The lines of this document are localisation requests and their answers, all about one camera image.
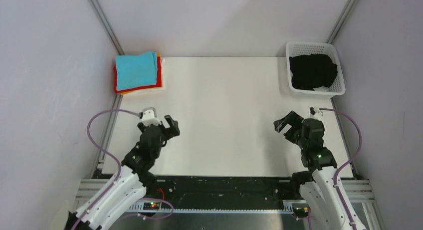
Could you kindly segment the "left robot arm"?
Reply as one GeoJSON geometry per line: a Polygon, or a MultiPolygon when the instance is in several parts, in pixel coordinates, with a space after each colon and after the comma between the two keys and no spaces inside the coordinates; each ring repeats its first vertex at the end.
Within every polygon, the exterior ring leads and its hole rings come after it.
{"type": "Polygon", "coordinates": [[[153,110],[139,116],[139,140],[118,162],[118,170],[108,182],[83,206],[69,213],[66,230],[108,230],[131,205],[157,193],[157,177],[150,169],[167,142],[180,135],[179,123],[166,115],[165,127],[153,110]]]}

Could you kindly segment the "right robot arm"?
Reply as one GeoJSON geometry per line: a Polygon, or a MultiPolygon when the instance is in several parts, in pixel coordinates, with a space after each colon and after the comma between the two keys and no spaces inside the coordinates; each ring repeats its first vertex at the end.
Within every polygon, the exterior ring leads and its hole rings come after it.
{"type": "Polygon", "coordinates": [[[274,121],[274,130],[289,129],[284,137],[297,145],[306,171],[293,173],[290,193],[308,204],[307,218],[314,217],[326,230],[364,230],[339,176],[345,164],[338,166],[332,152],[324,145],[325,127],[321,109],[312,107],[310,116],[303,118],[290,111],[274,121]]]}

